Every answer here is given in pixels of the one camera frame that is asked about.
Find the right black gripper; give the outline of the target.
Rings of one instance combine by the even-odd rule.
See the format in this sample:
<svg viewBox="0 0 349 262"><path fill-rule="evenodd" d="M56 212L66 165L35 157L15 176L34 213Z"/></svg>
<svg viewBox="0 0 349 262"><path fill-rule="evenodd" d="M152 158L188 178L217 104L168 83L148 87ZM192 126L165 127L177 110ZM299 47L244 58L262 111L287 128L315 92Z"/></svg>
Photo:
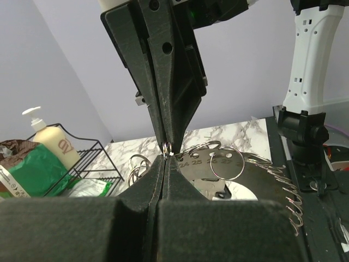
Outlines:
<svg viewBox="0 0 349 262"><path fill-rule="evenodd" d="M206 94L189 1L100 1L100 19L143 96L159 145L178 153Z"/></svg>

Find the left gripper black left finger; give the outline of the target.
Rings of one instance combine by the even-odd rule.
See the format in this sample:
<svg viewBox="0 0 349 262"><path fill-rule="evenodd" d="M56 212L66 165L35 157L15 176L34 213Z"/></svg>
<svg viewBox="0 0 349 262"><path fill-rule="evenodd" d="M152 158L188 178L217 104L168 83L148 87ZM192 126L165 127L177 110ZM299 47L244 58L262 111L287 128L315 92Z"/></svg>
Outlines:
<svg viewBox="0 0 349 262"><path fill-rule="evenodd" d="M156 261L155 210L165 160L116 197L1 203L1 261Z"/></svg>

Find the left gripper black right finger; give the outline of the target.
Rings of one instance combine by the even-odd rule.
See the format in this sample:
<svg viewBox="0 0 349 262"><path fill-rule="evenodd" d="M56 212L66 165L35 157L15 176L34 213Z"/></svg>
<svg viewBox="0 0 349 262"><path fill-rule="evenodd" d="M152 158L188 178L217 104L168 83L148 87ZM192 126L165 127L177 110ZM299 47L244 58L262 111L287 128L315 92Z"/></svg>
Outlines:
<svg viewBox="0 0 349 262"><path fill-rule="evenodd" d="M247 161L239 184L253 198L210 201L173 157L156 157L153 261L303 261L301 199L279 168Z"/></svg>

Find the metal toothed key ring disc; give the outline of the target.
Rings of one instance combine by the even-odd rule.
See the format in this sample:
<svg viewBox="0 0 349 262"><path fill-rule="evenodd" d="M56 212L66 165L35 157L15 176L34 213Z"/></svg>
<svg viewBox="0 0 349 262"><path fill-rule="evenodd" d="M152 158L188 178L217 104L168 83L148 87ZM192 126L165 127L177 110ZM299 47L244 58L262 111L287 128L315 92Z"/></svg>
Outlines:
<svg viewBox="0 0 349 262"><path fill-rule="evenodd" d="M259 154L223 146L217 140L180 153L170 149L164 146L161 153L165 160L174 161L174 173L167 178L185 199L274 201L286 210L294 234L299 235L303 226L302 198L283 166L275 166Z"/></svg>

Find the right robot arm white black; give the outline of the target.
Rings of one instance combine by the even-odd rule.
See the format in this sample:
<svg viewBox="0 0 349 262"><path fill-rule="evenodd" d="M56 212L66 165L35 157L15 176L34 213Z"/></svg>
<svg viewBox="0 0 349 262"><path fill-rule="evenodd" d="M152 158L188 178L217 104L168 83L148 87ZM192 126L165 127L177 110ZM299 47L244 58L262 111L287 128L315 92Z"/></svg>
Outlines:
<svg viewBox="0 0 349 262"><path fill-rule="evenodd" d="M100 1L100 19L147 105L158 145L178 153L206 94L194 30L227 21L253 1ZM323 144L323 89L329 55L348 1L292 1L296 41L278 120L298 147Z"/></svg>

